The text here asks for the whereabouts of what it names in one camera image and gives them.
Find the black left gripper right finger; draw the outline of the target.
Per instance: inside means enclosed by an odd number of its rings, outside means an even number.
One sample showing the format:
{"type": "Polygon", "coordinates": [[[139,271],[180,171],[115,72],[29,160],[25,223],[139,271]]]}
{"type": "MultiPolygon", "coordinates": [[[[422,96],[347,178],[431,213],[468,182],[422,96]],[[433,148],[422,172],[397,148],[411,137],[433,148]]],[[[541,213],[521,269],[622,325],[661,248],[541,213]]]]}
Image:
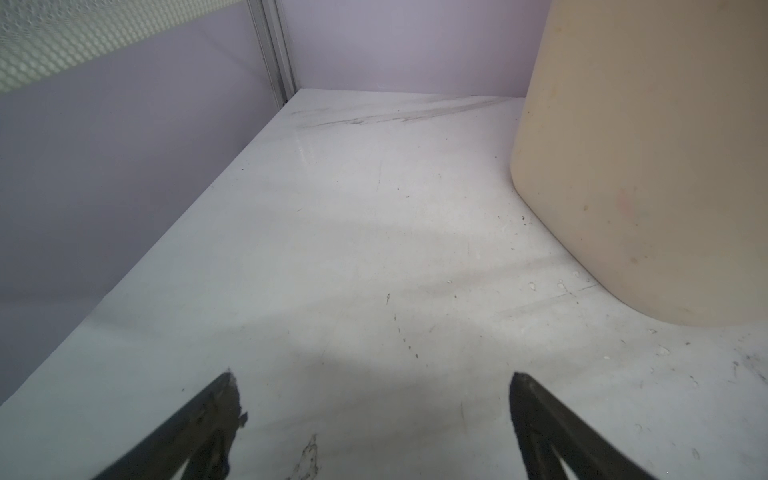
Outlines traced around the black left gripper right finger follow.
{"type": "Polygon", "coordinates": [[[511,421],[530,479],[654,477],[630,460],[527,373],[513,374],[509,386],[511,421]]]}

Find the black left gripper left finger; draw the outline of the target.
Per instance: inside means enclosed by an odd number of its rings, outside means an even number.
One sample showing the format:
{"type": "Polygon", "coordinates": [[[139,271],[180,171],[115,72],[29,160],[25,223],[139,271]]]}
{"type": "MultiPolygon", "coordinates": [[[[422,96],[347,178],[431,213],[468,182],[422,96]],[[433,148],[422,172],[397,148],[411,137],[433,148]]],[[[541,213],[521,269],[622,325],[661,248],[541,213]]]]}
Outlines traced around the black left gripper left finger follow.
{"type": "Polygon", "coordinates": [[[225,479],[237,431],[248,416],[235,376],[225,371],[98,479],[225,479]]]}

